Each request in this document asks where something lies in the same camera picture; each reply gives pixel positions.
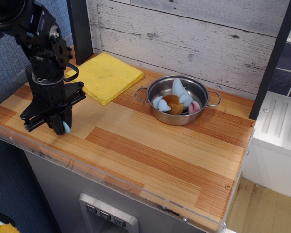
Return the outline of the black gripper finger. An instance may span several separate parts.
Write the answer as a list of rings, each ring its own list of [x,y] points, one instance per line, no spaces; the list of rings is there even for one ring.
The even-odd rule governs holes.
[[[64,110],[63,114],[62,114],[62,122],[66,122],[70,129],[72,127],[72,106],[69,105],[66,107],[66,109]]]
[[[45,121],[47,125],[55,131],[57,135],[63,135],[65,133],[63,121],[60,115],[56,114],[47,116]]]

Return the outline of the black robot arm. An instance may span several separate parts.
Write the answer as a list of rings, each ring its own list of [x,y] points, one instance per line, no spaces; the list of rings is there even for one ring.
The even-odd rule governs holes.
[[[15,38],[31,64],[25,73],[33,99],[20,116],[25,129],[46,123],[57,135],[70,132],[84,83],[75,81],[79,70],[56,19],[34,0],[0,0],[0,39],[4,35]]]

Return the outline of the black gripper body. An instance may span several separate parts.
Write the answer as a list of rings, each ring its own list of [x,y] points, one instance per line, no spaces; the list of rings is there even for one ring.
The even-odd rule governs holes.
[[[46,123],[47,116],[58,114],[62,117],[67,106],[73,106],[85,98],[83,82],[64,84],[65,81],[74,80],[78,73],[66,79],[59,75],[53,81],[37,77],[32,72],[27,72],[26,76],[32,92],[32,101],[20,118],[29,132]]]

